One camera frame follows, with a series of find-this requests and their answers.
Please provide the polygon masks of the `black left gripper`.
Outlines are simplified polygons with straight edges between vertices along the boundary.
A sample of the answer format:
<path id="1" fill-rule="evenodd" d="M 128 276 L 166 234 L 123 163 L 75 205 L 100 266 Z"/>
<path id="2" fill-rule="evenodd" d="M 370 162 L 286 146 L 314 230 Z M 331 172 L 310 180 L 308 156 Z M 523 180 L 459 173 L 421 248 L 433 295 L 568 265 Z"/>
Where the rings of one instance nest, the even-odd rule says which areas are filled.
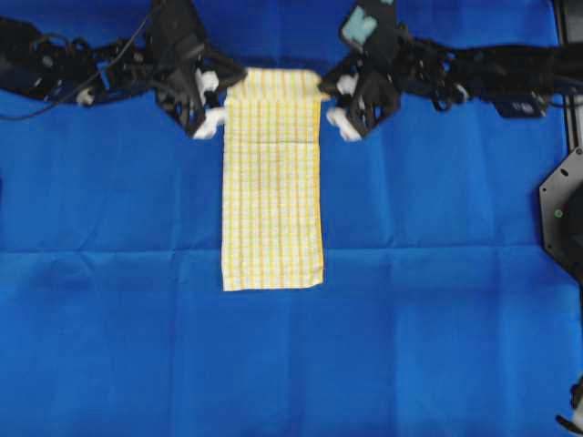
<path id="1" fill-rule="evenodd" d="M 227 118 L 226 107 L 211 91 L 235 86 L 247 69 L 217 47 L 207 47 L 206 29 L 192 2 L 152 1 L 149 12 L 146 43 L 154 60 L 156 104 L 192 139 L 211 139 Z"/>

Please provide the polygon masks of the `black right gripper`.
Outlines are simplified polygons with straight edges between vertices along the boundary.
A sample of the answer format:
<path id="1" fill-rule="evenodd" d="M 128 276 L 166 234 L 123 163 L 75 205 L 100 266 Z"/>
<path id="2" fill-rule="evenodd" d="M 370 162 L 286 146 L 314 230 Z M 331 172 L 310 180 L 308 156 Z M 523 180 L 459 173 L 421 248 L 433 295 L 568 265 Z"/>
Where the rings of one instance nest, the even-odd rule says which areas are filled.
<path id="1" fill-rule="evenodd" d="M 336 99 L 327 121 L 344 141 L 361 141 L 400 109 L 393 61 L 399 52 L 395 1 L 357 1 L 339 29 L 350 54 L 326 73 L 318 89 Z"/>

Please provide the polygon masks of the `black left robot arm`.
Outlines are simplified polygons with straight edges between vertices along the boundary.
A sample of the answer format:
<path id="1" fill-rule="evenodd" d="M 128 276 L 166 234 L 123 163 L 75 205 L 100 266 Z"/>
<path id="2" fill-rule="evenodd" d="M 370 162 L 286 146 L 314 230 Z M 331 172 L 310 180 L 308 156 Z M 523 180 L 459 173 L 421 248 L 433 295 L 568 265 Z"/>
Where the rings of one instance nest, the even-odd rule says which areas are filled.
<path id="1" fill-rule="evenodd" d="M 153 1 L 128 39 L 93 47 L 1 19 L 1 88 L 58 105 L 95 107 L 153 92 L 158 108 L 192 139 L 224 123 L 220 94 L 247 76 L 208 37 L 190 1 Z"/>

